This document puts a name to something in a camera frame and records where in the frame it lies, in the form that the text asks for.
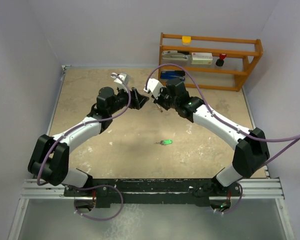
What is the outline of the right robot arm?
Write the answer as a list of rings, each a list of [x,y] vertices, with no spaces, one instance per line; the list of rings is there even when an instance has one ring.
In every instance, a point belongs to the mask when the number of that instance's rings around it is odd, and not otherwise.
[[[214,176],[212,190],[216,195],[223,196],[232,183],[250,178],[270,158],[261,129],[250,130],[219,115],[201,98],[190,96],[181,80],[170,79],[162,85],[151,78],[146,91],[151,93],[154,103],[165,110],[174,109],[180,117],[205,127],[234,150],[232,163]]]

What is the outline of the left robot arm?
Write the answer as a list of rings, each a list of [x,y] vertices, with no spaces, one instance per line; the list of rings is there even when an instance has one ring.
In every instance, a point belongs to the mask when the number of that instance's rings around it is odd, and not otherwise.
[[[28,171],[37,177],[39,186],[59,184],[74,186],[81,196],[91,194],[93,189],[89,174],[69,167],[69,155],[90,138],[104,132],[112,123],[114,114],[127,109],[141,109],[149,97],[141,95],[136,88],[119,89],[103,87],[92,105],[90,113],[72,128],[48,136],[40,136],[34,147]]]

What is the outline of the blue stapler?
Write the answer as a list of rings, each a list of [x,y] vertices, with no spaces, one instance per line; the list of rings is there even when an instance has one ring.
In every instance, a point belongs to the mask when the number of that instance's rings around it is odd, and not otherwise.
[[[181,70],[171,70],[171,71],[161,71],[160,79],[169,80],[169,79],[180,79],[181,81],[185,81],[185,72]]]

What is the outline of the grey stapler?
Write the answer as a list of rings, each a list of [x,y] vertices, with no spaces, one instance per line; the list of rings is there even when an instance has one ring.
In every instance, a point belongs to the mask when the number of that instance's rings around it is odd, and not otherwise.
[[[188,51],[167,50],[161,54],[161,63],[187,64],[191,58]]]

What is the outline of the white green staples box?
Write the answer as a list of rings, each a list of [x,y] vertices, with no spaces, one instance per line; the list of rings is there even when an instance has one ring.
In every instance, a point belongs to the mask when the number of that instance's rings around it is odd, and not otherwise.
[[[192,59],[191,59],[191,64],[194,65],[211,65],[213,61],[213,55],[212,53],[209,52],[194,52],[191,54]]]

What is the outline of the wooden shelf rack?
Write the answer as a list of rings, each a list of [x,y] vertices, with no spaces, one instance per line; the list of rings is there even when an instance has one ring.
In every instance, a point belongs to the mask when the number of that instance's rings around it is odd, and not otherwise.
[[[197,76],[200,88],[240,91],[263,56],[260,39],[160,35],[158,77],[183,67]]]

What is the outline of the yellow small box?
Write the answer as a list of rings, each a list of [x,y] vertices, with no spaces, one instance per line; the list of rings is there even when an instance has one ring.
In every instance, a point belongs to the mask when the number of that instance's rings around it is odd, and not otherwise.
[[[191,44],[192,38],[190,36],[182,36],[182,45],[189,46]]]

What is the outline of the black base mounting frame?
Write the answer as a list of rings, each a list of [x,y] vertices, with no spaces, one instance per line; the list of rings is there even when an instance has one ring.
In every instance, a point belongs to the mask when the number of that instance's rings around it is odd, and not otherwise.
[[[92,198],[96,208],[109,208],[111,204],[175,204],[208,207],[220,206],[231,197],[241,195],[238,183],[224,187],[212,178],[163,178],[163,179],[89,179],[85,187],[95,189],[79,190],[67,186],[66,197],[75,200]]]

